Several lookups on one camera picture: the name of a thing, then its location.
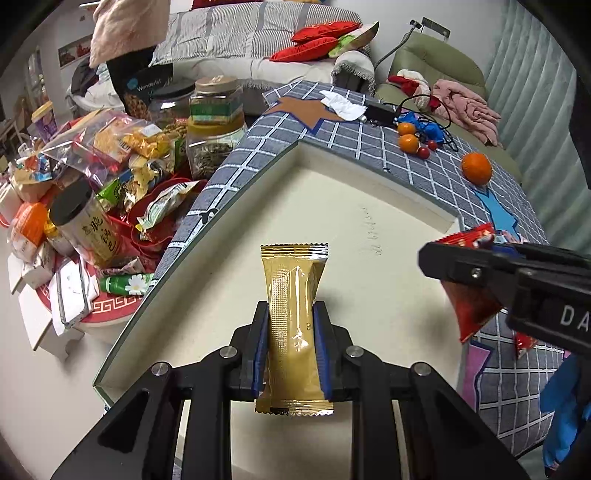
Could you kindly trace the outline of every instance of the orange package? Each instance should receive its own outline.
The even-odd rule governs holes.
[[[33,263],[45,236],[43,228],[47,218],[47,209],[42,203],[23,203],[18,209],[10,229],[12,251],[18,258]]]

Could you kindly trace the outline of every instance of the metal screw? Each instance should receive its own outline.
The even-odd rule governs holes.
[[[426,377],[431,373],[431,367],[425,362],[419,362],[414,365],[414,371],[421,377]]]
[[[348,346],[347,347],[347,350],[345,350],[345,352],[351,358],[359,358],[361,355],[363,355],[363,349],[360,346],[357,346],[357,345],[350,345],[350,346]]]
[[[168,364],[164,362],[158,362],[157,364],[152,365],[152,373],[159,377],[160,375],[164,375],[168,371]]]
[[[232,345],[228,345],[220,349],[220,356],[222,358],[232,358],[237,353],[238,350],[236,350]]]

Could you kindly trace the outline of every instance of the green sofa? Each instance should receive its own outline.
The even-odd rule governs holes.
[[[388,75],[396,75],[401,69],[421,73],[431,87],[439,79],[455,80],[485,100],[488,98],[484,75],[478,65],[461,51],[429,35],[412,33],[408,41],[396,52]],[[388,83],[378,86],[376,96],[384,102],[396,105],[407,98],[396,85]],[[411,100],[404,106],[416,109]],[[521,172],[517,163],[503,148],[485,145],[474,135],[455,124],[450,126],[449,132],[483,152],[512,174],[517,182],[521,182]]]

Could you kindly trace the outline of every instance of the pink cloth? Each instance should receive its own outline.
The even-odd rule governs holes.
[[[486,100],[480,95],[461,83],[439,79],[433,86],[433,96],[447,106],[453,123],[469,131],[484,144],[501,146],[496,129],[501,116],[489,108]],[[447,111],[443,105],[434,113],[447,118]]]
[[[90,66],[166,39],[170,0],[102,0],[93,19]]]

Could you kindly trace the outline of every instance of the green bottle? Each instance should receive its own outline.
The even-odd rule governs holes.
[[[135,275],[120,275],[117,277],[103,277],[99,279],[99,290],[113,295],[146,294],[153,273],[138,273]]]

